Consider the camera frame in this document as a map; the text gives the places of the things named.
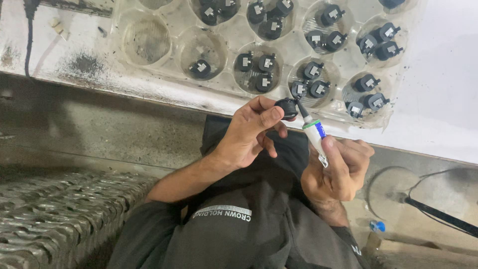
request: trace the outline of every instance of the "clear plastic tray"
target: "clear plastic tray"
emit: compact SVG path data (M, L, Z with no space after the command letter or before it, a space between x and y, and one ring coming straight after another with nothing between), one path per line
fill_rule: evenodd
M262 94L255 90L258 72L240 72L235 68L241 53L254 52L257 66L263 54L276 54L272 89L264 93L275 100L292 97L289 87L303 80L301 72L314 60L324 63L319 79L330 82L325 97L314 99L308 94L302 100L309 112L320 118L330 118L363 128L385 127L393 113L397 90L402 80L403 56L407 53L410 32L420 19L426 1L406 0L395 9L384 8L382 0L292 0L294 9L283 21L281 36L268 40L261 36L258 25L249 23L248 6L257 0L236 0L238 12L224 20L218 16L217 25L209 26L200 19L199 0L117 0L113 12L110 37L118 60L132 68L143 68L162 76L253 98ZM267 11L277 0L264 0ZM319 26L315 18L329 4L337 4L346 13L330 27ZM404 50L397 56L380 61L375 55L366 57L360 52L357 40L370 31L392 22L401 27L393 41ZM340 31L348 34L344 45L330 53L313 49L305 35L311 30L324 34ZM211 65L206 79L195 79L188 69L199 59ZM372 91L360 93L352 84L371 73L381 83ZM359 101L368 94L381 92L390 104L376 112L364 109L363 118L347 114L345 102Z

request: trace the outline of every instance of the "black connector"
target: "black connector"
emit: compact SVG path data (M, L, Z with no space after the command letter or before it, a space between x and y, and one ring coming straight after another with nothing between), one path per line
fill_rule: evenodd
M239 54L236 59L236 67L241 72L247 72L252 69L252 51L248 53Z
M377 48L377 44L378 44L377 40L371 34L364 36L362 39L360 39L357 42L357 45L360 48L360 52L362 54L366 54L367 57L369 57L373 53L373 51Z
M275 8L271 10L271 17L285 18L294 9L294 3L291 0L278 0Z
M403 48L399 48L397 43L389 41L378 46L375 50L375 55L380 61L386 61L392 57L397 56Z
M263 27L264 35L267 38L274 40L281 37L282 18L273 17L272 19L263 22L261 26Z
M277 101L274 106L278 106L284 110L284 117L281 120L290 120L293 119L299 112L295 108L296 103L294 99L289 99L288 97Z
M204 5L201 8L201 20L207 25L216 25L218 13L219 10L216 9L215 5Z
M391 22L387 22L377 30L373 30L370 34L375 37L377 42L389 42L400 31L400 27L396 27Z
M385 99L383 94L376 93L376 94L369 94L365 96L363 103L366 108L370 108L372 110L379 110L385 104L390 103L390 99Z
M324 33L319 30L312 30L305 36L305 39L312 48L322 47L324 45Z
M308 63L307 66L304 69L304 78L305 79L319 78L323 67L324 67L324 63L322 63L322 64L318 64L316 62Z
M312 86L309 89L310 96L314 98L322 98L324 97L330 89L330 82L323 82L321 80L317 80L312 83Z
M272 72L275 65L275 53L264 54L259 58L259 69L263 72Z
M345 104L347 107L347 113L355 119L358 118L363 118L362 116L362 111L363 111L363 104L353 101L353 102L348 102Z
M359 92L371 91L380 83L380 79L375 79L372 74L366 74L355 81L355 88Z
M272 88L272 73L258 74L256 77L256 89L259 92L267 92Z
M382 0L383 6L389 9L394 9L403 4L404 2L405 0Z
M237 0L220 0L221 15L230 18L238 12Z
M189 67L196 78L206 78L211 73L211 66L203 59L198 60Z
M320 16L320 21L325 27L329 27L340 20L344 14L345 10L341 11L339 6L328 5L324 13Z
M302 81L294 81L291 87L291 94L294 98L296 98L299 94L305 96L307 94L307 80Z
M326 50L336 52L344 44L347 34L342 35L339 31L333 31L326 38Z
M250 23L258 24L264 20L266 10L261 0L257 1L257 3L250 5L247 9L247 18L249 19Z

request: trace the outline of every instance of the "white table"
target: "white table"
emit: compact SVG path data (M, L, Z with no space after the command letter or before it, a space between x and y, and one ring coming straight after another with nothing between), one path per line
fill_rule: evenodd
M359 129L323 120L335 136L478 164L478 1L429 0L404 62L395 112L388 127ZM59 17L70 31L61 39L49 25ZM98 26L110 19L40 6L33 22L32 77L232 115L247 100L118 63ZM4 0L0 14L0 71L23 75L27 20L23 1ZM94 63L94 67L84 67ZM298 119L290 127L302 125Z

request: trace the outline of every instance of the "blue label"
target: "blue label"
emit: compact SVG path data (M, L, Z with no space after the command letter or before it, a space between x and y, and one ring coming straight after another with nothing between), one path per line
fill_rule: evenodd
M317 130L319 131L320 137L321 137L322 139L324 139L325 136L326 136L326 132L325 132L324 128L322 127L322 124L321 124L320 122L317 122L317 123L315 124L315 127L316 127Z

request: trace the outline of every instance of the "fingernail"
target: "fingernail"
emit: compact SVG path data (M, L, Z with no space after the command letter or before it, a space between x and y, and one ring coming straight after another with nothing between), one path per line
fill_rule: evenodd
M274 109L272 109L272 118L274 118L275 120L278 120L281 118L281 113L279 112L277 107L274 107Z
M333 147L335 142L335 138L333 136L330 136L329 139L327 140L327 146Z

